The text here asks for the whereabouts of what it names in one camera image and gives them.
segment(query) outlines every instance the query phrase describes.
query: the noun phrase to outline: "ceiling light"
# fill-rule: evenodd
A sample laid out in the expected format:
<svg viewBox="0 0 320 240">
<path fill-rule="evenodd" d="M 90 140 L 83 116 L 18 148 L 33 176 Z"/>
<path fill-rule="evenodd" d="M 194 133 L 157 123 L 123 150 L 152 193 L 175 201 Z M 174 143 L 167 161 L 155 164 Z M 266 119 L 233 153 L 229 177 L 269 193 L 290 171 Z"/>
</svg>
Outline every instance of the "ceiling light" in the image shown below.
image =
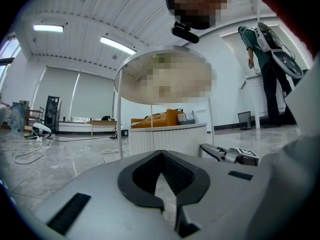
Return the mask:
<svg viewBox="0 0 320 240">
<path fill-rule="evenodd" d="M 51 32 L 60 32 L 64 31 L 63 26 L 57 25 L 33 25 L 33 30 L 35 31 L 51 31 Z"/>
<path fill-rule="evenodd" d="M 130 55 L 133 55 L 133 54 L 136 53 L 135 50 L 132 50 L 132 49 L 124 46 L 123 44 L 120 44 L 120 43 L 118 43 L 116 41 L 112 41 L 112 40 L 110 40 L 110 39 L 108 39 L 106 37 L 101 37 L 100 42 L 103 43 L 103 44 L 106 44 L 108 46 L 112 46 L 114 48 L 117 48 L 117 49 L 119 49 L 119 50 L 121 50 L 123 52 L 126 52 L 127 54 L 130 54 Z"/>
</svg>

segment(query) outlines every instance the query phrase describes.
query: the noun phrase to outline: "black headset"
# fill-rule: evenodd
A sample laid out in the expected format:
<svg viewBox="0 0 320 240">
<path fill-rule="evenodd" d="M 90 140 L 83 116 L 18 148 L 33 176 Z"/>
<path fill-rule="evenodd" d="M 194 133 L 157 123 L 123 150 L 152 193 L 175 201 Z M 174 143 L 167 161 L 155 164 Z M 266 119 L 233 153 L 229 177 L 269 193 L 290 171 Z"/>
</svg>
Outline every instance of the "black headset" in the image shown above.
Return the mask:
<svg viewBox="0 0 320 240">
<path fill-rule="evenodd" d="M 215 16 L 187 15 L 185 10 L 175 8 L 175 0 L 165 0 L 166 7 L 181 24 L 195 30 L 206 30 L 216 24 Z"/>
</svg>

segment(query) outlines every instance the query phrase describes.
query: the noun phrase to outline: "black pants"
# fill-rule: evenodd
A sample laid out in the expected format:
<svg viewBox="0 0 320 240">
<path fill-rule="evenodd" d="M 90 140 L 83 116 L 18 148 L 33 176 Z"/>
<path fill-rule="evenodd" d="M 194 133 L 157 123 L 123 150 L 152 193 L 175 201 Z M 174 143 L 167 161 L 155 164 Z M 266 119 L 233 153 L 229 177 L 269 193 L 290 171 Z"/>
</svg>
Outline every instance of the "black pants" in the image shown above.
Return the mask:
<svg viewBox="0 0 320 240">
<path fill-rule="evenodd" d="M 263 66 L 261 73 L 268 108 L 268 123 L 272 125 L 281 125 L 282 120 L 279 116 L 276 98 L 277 79 L 281 85 L 282 91 L 285 91 L 286 95 L 288 95 L 292 89 L 287 80 L 287 75 L 272 57 L 270 57 L 269 61 Z M 288 107 L 285 108 L 284 118 L 287 122 L 294 122 L 294 117 Z"/>
</svg>

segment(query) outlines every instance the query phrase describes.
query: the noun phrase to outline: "person's arm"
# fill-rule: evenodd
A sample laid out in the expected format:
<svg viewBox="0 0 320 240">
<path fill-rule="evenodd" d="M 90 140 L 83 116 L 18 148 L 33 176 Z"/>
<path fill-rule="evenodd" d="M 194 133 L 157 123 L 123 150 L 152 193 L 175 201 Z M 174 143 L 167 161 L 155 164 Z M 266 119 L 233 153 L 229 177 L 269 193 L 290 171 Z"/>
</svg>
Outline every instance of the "person's arm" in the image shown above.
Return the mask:
<svg viewBox="0 0 320 240">
<path fill-rule="evenodd" d="M 251 48 L 248 48 L 248 54 L 249 54 L 250 63 L 253 65 L 254 64 L 254 50 L 252 50 Z"/>
</svg>

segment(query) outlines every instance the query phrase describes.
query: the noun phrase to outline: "green shirt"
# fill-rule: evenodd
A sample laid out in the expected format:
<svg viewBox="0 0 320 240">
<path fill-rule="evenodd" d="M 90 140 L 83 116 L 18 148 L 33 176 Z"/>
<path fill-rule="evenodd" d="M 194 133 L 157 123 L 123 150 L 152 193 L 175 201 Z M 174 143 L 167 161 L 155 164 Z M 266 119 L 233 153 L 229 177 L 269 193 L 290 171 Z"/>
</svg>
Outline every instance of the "green shirt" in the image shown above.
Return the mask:
<svg viewBox="0 0 320 240">
<path fill-rule="evenodd" d="M 249 48 L 251 48 L 253 50 L 256 57 L 258 58 L 258 63 L 259 63 L 260 69 L 262 69 L 263 66 L 269 60 L 270 56 L 260 49 L 259 44 L 257 42 L 255 32 L 253 32 L 252 30 L 249 30 L 249 29 L 245 29 L 242 33 L 242 40 L 243 40 L 247 50 Z"/>
</svg>

